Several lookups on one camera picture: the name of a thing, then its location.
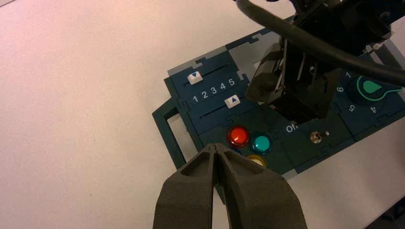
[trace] red button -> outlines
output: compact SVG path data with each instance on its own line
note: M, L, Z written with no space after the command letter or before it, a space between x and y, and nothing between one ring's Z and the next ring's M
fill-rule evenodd
M243 126L234 126L228 131L228 143L236 148L242 148L249 142L249 132Z

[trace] white table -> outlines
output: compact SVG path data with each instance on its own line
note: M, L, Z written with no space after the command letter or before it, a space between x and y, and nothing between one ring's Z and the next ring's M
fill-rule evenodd
M255 2L294 13L288 0ZM151 228L175 171L151 115L169 98L166 71L260 28L231 0L1 7L0 228ZM365 227L405 194L404 127L289 181L309 228ZM227 228L217 196L213 213Z

